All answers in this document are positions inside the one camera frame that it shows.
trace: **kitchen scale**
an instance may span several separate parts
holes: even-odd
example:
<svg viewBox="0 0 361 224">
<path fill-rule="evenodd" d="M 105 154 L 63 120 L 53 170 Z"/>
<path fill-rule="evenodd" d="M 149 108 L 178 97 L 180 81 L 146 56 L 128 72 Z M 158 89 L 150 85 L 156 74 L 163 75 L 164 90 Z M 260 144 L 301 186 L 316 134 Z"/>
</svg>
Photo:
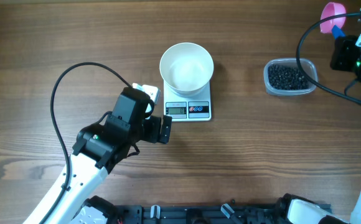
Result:
<svg viewBox="0 0 361 224">
<path fill-rule="evenodd" d="M 181 96 L 164 82 L 164 114 L 172 121 L 211 120 L 210 83 L 192 96 Z"/>
</svg>

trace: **scale control panel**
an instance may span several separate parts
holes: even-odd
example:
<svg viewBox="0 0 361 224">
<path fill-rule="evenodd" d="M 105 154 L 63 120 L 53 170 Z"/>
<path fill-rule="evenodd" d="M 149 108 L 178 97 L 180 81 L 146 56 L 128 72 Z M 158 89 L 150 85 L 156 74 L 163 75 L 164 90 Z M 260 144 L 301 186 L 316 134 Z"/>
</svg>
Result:
<svg viewBox="0 0 361 224">
<path fill-rule="evenodd" d="M 210 103 L 208 101 L 168 102 L 166 115 L 173 119 L 210 118 Z"/>
</svg>

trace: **wood grain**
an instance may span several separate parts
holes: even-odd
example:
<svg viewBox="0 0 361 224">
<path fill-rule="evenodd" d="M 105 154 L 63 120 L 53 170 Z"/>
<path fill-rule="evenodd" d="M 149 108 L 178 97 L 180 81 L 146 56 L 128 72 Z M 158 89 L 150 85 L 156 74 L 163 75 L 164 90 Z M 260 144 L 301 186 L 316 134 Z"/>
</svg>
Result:
<svg viewBox="0 0 361 224">
<path fill-rule="evenodd" d="M 361 107 L 315 90 L 269 96 L 263 67 L 294 57 L 327 1 L 154 1 L 0 6 L 0 223 L 21 223 L 64 165 L 49 113 L 58 76 L 84 61 L 162 88 L 159 60 L 179 42 L 215 62 L 213 120 L 174 123 L 167 145 L 139 143 L 95 194 L 114 204 L 275 202 L 285 193 L 348 218 L 361 188 Z M 349 11 L 361 2 L 343 1 Z M 349 19 L 345 31 L 361 27 Z M 303 57 L 336 90 L 354 78 L 329 68 L 334 41 L 318 30 Z M 55 101 L 71 152 L 81 128 L 114 107 L 124 85 L 95 67 L 71 71 Z M 361 98 L 361 86 L 351 90 Z M 162 99 L 155 110 L 162 115 Z"/>
</svg>

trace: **clear plastic container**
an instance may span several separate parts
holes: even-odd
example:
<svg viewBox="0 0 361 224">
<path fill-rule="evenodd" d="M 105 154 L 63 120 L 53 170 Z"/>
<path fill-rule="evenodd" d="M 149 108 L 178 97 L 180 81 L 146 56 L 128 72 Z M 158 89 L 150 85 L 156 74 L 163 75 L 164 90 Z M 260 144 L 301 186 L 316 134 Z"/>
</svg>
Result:
<svg viewBox="0 0 361 224">
<path fill-rule="evenodd" d="M 268 68 L 271 65 L 283 65 L 291 68 L 297 68 L 297 59 L 295 58 L 279 58 L 274 59 L 270 62 L 268 62 L 263 70 L 263 80 L 265 82 L 266 86 L 266 92 L 270 95 L 275 96 L 296 96 L 296 95 L 303 95 L 308 94 L 316 89 L 316 86 L 313 85 L 311 82 L 309 82 L 309 88 L 305 90 L 277 90 L 273 88 L 269 83 L 269 77 L 268 77 Z M 307 59 L 301 58 L 301 65 L 304 69 L 304 71 L 312 77 L 315 81 L 317 81 L 317 72 L 315 65 Z"/>
</svg>

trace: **wooden table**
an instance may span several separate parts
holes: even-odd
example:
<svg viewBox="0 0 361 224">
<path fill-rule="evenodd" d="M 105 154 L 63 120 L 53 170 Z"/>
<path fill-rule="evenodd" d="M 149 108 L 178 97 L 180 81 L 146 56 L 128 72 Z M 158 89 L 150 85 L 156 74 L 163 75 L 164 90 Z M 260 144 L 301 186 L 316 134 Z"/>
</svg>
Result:
<svg viewBox="0 0 361 224">
<path fill-rule="evenodd" d="M 167 145 L 140 142 L 94 195 L 115 205 L 274 203 L 285 193 L 331 203 L 348 218 L 361 188 L 361 106 L 315 90 L 265 92 L 263 67 L 295 57 L 327 1 L 156 1 L 0 6 L 0 223 L 21 223 L 65 164 L 49 113 L 69 66 L 103 63 L 130 83 L 162 89 L 159 60 L 179 42 L 215 61 L 213 119 L 174 123 Z M 352 12 L 358 1 L 342 1 Z M 346 32 L 361 25 L 348 19 Z M 329 68 L 334 41 L 315 30 L 303 57 L 342 91 L 353 73 Z M 59 86 L 55 112 L 71 152 L 84 126 L 112 110 L 124 85 L 81 67 Z M 361 86 L 351 91 L 361 98 Z M 162 115 L 162 98 L 154 114 Z"/>
</svg>

